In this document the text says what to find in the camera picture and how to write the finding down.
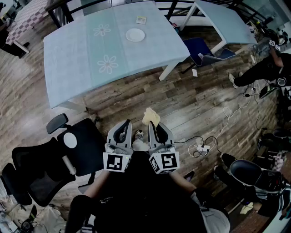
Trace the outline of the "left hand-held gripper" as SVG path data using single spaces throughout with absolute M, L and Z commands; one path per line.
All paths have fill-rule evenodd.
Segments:
M 125 172 L 134 152 L 131 149 L 131 137 L 132 123 L 129 119 L 117 123 L 109 130 L 103 153 L 104 170 Z

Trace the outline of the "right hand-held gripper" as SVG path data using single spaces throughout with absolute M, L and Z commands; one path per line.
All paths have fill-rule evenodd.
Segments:
M 180 168 L 180 155 L 176 151 L 172 132 L 163 123 L 155 127 L 150 121 L 148 126 L 150 143 L 150 164 L 156 174 L 172 173 Z

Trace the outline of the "yellow sponge cloth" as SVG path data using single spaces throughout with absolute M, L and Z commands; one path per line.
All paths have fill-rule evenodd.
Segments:
M 150 107 L 146 108 L 146 111 L 144 112 L 144 117 L 142 119 L 142 123 L 144 125 L 149 125 L 150 122 L 154 124 L 155 127 L 158 126 L 159 122 L 161 120 L 161 117 Z

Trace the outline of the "white plate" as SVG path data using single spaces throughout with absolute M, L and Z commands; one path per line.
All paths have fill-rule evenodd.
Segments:
M 125 36 L 131 42 L 140 42 L 145 38 L 145 33 L 141 29 L 132 28 L 126 32 Z

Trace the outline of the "person's left forearm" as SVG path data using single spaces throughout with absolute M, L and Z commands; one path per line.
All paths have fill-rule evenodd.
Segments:
M 97 198 L 104 184 L 108 180 L 109 175 L 110 175 L 110 171 L 103 170 L 101 174 L 97 177 L 97 179 L 84 192 L 84 195 L 90 198 Z

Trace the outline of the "grey shoulder bag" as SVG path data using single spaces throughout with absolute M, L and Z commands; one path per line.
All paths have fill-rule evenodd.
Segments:
M 197 190 L 192 193 L 191 199 L 199 206 L 206 233 L 229 233 L 230 222 L 222 211 L 209 208 L 206 202 L 201 202 Z

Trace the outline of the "person's right forearm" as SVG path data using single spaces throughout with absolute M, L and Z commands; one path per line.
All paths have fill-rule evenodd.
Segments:
M 193 193 L 197 189 L 195 185 L 183 178 L 178 172 L 170 173 L 170 177 L 181 189 L 187 193 Z

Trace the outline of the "person's leg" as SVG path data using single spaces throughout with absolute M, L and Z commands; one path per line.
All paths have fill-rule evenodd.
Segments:
M 140 139 L 136 139 L 134 140 L 134 142 L 132 143 L 132 148 L 134 151 L 143 151 L 143 152 L 147 152 L 150 149 L 150 146 L 143 142 Z

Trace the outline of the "black office chair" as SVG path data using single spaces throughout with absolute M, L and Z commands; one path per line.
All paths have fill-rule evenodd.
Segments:
M 53 118 L 46 126 L 48 134 L 64 128 L 61 134 L 48 142 L 31 147 L 16 147 L 12 151 L 12 163 L 3 168 L 0 179 L 9 195 L 24 206 L 33 202 L 45 207 L 54 196 L 76 177 L 93 175 L 103 169 L 105 140 L 96 122 L 86 118 L 74 125 L 68 124 L 66 114 Z M 68 148 L 64 134 L 73 133 L 77 146 Z M 67 156 L 76 169 L 70 174 L 62 157 Z

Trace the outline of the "white round disc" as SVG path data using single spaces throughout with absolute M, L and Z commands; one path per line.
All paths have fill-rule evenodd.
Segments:
M 75 148 L 77 146 L 77 138 L 71 132 L 64 134 L 63 141 L 68 148 Z

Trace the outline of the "white cylinder roll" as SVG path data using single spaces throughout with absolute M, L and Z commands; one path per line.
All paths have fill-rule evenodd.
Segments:
M 62 159 L 63 159 L 66 167 L 68 168 L 70 174 L 75 175 L 76 174 L 76 169 L 72 165 L 72 163 L 70 162 L 69 158 L 67 156 L 63 156 Z

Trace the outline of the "person's black shirt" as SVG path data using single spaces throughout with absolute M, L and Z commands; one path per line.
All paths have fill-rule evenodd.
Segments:
M 65 233 L 206 233 L 198 205 L 168 174 L 154 172 L 147 152 L 134 152 L 125 172 L 110 172 L 97 198 L 73 198 Z

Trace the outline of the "white table leg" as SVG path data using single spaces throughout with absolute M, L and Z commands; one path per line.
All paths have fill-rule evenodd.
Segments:
M 175 61 L 170 63 L 162 72 L 162 74 L 159 76 L 159 80 L 162 81 L 164 80 L 169 74 L 170 72 L 177 66 L 179 62 Z

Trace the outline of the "dark shell chair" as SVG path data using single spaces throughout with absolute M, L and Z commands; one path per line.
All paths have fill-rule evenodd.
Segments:
M 254 188 L 260 198 L 281 195 L 286 189 L 286 180 L 280 172 L 263 169 L 247 160 L 235 160 L 229 172 L 242 185 Z

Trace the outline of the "light blue flowered tablecloth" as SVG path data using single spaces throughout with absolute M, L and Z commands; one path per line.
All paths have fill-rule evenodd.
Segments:
M 147 17 L 145 25 L 136 17 Z M 141 29 L 140 42 L 127 40 Z M 44 68 L 51 108 L 118 79 L 172 62 L 190 53 L 152 1 L 119 5 L 83 16 L 44 38 Z

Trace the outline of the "blue padded chair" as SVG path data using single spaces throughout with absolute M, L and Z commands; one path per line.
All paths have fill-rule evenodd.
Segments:
M 193 60 L 193 66 L 207 66 L 235 56 L 235 53 L 229 49 L 224 49 L 218 57 L 214 56 L 202 38 L 191 38 L 183 42 Z

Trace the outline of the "cluttered white desk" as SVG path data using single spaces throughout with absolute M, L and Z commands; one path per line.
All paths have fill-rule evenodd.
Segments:
M 65 224 L 61 213 L 51 206 L 17 203 L 0 179 L 0 233 L 64 233 Z

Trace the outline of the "white table with plain cloth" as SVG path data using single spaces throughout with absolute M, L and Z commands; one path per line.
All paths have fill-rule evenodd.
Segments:
M 235 52 L 237 55 L 257 44 L 254 35 L 235 11 L 201 0 L 193 3 L 180 25 L 180 31 L 183 31 L 196 9 L 210 21 L 221 38 L 221 42 L 211 49 L 211 53 L 216 53 L 227 44 L 242 44 L 243 47 Z

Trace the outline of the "black metal railing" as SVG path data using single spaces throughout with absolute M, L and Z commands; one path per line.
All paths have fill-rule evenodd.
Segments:
M 86 15 L 107 9 L 113 6 L 124 5 L 147 0 L 48 0 L 46 11 L 51 16 L 55 25 L 60 28 L 74 20 L 73 14 L 76 12 Z M 186 16 L 190 11 L 191 5 L 196 0 L 149 0 L 158 3 L 167 20 L 175 16 Z M 243 0 L 202 0 L 205 2 L 221 5 L 234 10 L 245 23 L 263 22 L 267 25 L 274 20 L 273 16 L 265 17 L 255 9 L 243 2 Z

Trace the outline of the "checkered cloth table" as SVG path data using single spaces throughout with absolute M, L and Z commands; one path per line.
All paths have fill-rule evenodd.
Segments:
M 48 15 L 48 12 L 46 11 L 48 2 L 49 0 L 31 0 L 31 2 L 22 8 L 8 28 L 9 33 L 6 39 L 6 44 L 15 44 L 25 53 L 29 53 L 29 50 L 21 45 L 18 39 L 20 39 L 27 30 L 32 29 Z

